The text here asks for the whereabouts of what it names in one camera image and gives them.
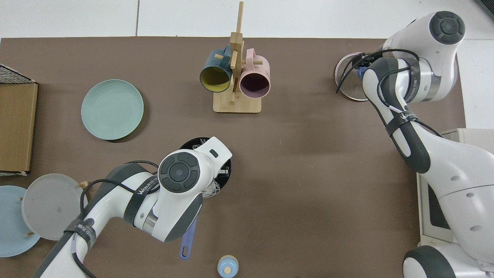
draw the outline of mug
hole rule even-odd
[[[215,58],[214,56],[216,54],[223,56],[223,58]],[[225,49],[215,49],[209,54],[206,65],[199,75],[199,79],[204,88],[215,93],[228,89],[232,79],[230,58],[230,45],[227,45]]]
[[[250,98],[265,97],[271,88],[269,62],[263,56],[256,55],[253,48],[247,49],[246,64],[242,67],[240,91]]]

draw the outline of mug handle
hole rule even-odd
[[[230,45],[226,45],[225,50],[223,51],[223,59],[221,59],[221,62],[219,64],[220,67],[222,68],[227,68],[229,67],[228,64],[230,63],[230,59],[232,58],[232,51],[230,50]]]
[[[247,54],[246,54],[246,68],[249,71],[254,70],[254,57],[255,57],[255,51],[254,51],[254,49],[253,48],[247,49]]]

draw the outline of white tile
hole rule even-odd
[[[457,56],[465,108],[470,129],[494,129],[494,40],[465,40]]]
[[[388,38],[419,16],[449,10],[467,39],[494,39],[494,21],[473,0],[245,0],[244,37]],[[237,0],[141,0],[139,36],[229,37]]]
[[[135,36],[137,0],[1,0],[0,37]]]

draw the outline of purple handle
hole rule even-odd
[[[192,250],[192,241],[194,241],[194,233],[196,232],[197,217],[194,219],[190,227],[185,231],[182,236],[182,244],[180,245],[179,257],[187,261],[190,258],[190,252]]]

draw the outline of pink mug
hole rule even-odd
[[[255,61],[262,61],[262,65],[254,65]],[[247,49],[246,64],[242,67],[239,85],[240,91],[251,98],[264,97],[271,88],[269,62],[263,56],[256,55],[253,48]]]

